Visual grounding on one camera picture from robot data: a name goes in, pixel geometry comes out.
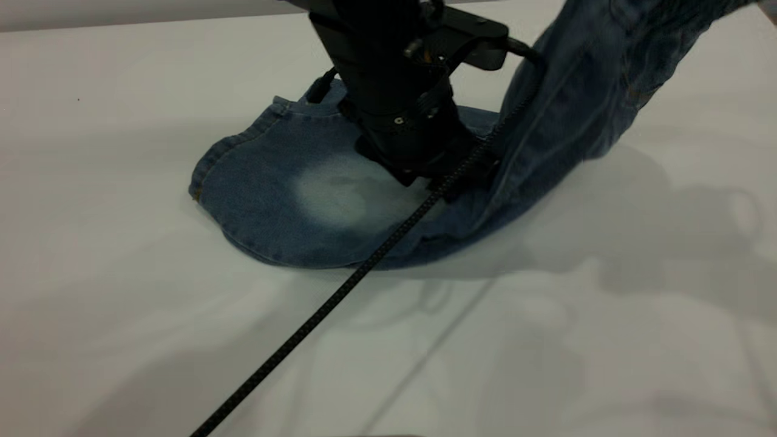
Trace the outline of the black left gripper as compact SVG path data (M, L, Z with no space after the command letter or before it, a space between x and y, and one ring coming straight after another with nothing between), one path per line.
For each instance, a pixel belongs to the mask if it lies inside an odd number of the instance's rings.
M459 117L450 85L422 93L402 112L371 114L353 103L352 122L361 131L355 150L381 165L403 186L428 181L428 191L443 188L442 199L454 202L470 188L489 186L500 159Z

